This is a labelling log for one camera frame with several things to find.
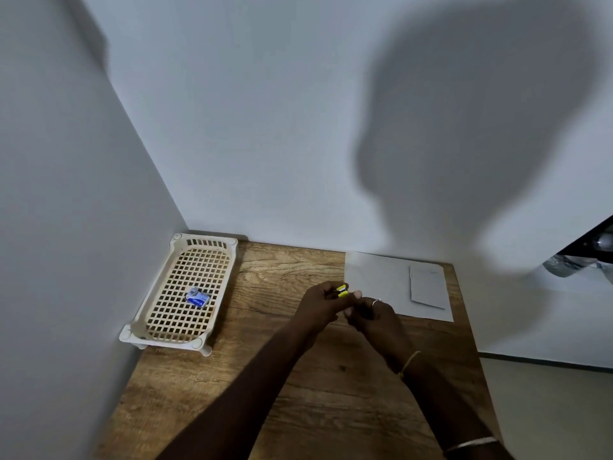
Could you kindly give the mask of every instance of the white plastic tray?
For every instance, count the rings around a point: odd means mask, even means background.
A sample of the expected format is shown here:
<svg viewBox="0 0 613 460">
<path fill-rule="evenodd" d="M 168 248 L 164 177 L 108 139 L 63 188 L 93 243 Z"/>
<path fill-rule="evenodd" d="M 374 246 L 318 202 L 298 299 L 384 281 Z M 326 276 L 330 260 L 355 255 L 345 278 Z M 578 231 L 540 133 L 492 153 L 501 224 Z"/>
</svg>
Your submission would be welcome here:
<svg viewBox="0 0 613 460">
<path fill-rule="evenodd" d="M 119 340 L 141 349 L 157 345 L 211 355 L 205 342 L 215 325 L 237 245 L 238 240 L 228 237 L 175 234 L 162 271 Z M 185 301 L 192 287 L 211 296 L 200 309 Z"/>
</svg>

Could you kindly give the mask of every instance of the hand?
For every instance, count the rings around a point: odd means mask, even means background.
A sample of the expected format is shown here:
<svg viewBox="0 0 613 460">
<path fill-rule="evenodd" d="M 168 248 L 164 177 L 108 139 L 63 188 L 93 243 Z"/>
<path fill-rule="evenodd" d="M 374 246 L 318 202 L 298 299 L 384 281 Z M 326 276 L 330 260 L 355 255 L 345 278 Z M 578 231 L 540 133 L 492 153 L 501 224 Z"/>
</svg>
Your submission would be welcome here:
<svg viewBox="0 0 613 460">
<path fill-rule="evenodd" d="M 331 322 L 338 319 L 337 313 L 357 304 L 362 297 L 360 291 L 349 293 L 341 298 L 335 292 L 337 287 L 347 283 L 324 282 L 307 289 L 298 305 L 294 317 L 288 327 L 293 331 L 302 332 L 307 339 L 307 349 L 315 343 L 317 335 Z"/>
<path fill-rule="evenodd" d="M 397 373 L 415 352 L 409 336 L 394 309 L 380 300 L 364 297 L 354 307 L 344 311 L 347 322 L 364 334 L 366 340 Z"/>
</svg>

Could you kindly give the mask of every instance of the bracelet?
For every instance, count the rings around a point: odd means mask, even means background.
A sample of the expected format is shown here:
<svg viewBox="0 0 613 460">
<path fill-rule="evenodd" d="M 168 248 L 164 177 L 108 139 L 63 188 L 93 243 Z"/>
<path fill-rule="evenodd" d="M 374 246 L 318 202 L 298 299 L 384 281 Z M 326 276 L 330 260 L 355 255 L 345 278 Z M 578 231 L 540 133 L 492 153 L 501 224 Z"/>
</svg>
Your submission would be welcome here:
<svg viewBox="0 0 613 460">
<path fill-rule="evenodd" d="M 449 447 L 447 450 L 443 451 L 443 455 L 447 456 L 449 452 L 453 452 L 458 449 L 463 449 L 465 447 L 475 447 L 478 445 L 489 444 L 492 442 L 498 442 L 498 439 L 492 436 L 479 437 L 479 439 L 473 439 L 472 441 L 462 442 L 461 444 L 455 445 L 453 447 Z"/>
<path fill-rule="evenodd" d="M 415 358 L 415 355 L 417 355 L 418 353 L 421 353 L 421 350 L 416 350 L 415 352 L 413 352 L 413 354 L 409 357 L 409 360 L 407 360 L 405 365 L 402 367 L 402 370 L 400 370 L 400 372 L 398 373 L 398 378 L 404 379 L 406 368 L 409 366 L 411 360 L 413 360 L 413 358 Z"/>
</svg>

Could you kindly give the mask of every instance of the wooden table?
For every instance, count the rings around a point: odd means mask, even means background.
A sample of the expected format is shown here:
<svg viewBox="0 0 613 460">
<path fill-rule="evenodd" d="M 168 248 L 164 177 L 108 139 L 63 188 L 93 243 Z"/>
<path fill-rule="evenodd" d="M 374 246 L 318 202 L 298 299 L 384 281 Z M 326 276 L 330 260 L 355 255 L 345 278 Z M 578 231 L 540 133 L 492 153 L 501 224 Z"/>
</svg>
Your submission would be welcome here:
<svg viewBox="0 0 613 460">
<path fill-rule="evenodd" d="M 96 457 L 153 459 L 291 317 L 304 291 L 342 280 L 344 253 L 242 243 L 215 326 L 213 354 L 148 347 Z M 402 317 L 416 346 L 500 435 L 453 266 L 455 323 Z M 251 459 L 442 459 L 409 390 L 341 318 L 297 363 Z"/>
</svg>

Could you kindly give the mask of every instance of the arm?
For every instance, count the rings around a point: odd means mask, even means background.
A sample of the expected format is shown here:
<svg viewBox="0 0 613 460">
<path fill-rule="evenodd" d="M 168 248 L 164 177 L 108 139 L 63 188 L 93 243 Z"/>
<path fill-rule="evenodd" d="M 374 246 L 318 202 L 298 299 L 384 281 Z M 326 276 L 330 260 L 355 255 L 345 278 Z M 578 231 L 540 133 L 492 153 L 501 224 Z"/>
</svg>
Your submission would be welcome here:
<svg viewBox="0 0 613 460">
<path fill-rule="evenodd" d="M 364 298 L 353 309 L 345 310 L 349 324 L 362 332 L 399 373 L 416 349 L 406 335 L 392 307 Z M 411 390 L 443 452 L 466 441 L 492 436 L 472 408 L 422 353 L 415 355 L 403 372 L 403 382 Z M 500 442 L 464 447 L 446 454 L 449 459 L 512 460 Z"/>
<path fill-rule="evenodd" d="M 336 314 L 361 293 L 326 299 L 343 283 L 311 287 L 295 316 L 277 331 L 238 377 L 195 418 L 157 460 L 246 459 L 270 408 L 301 355 Z"/>
</svg>

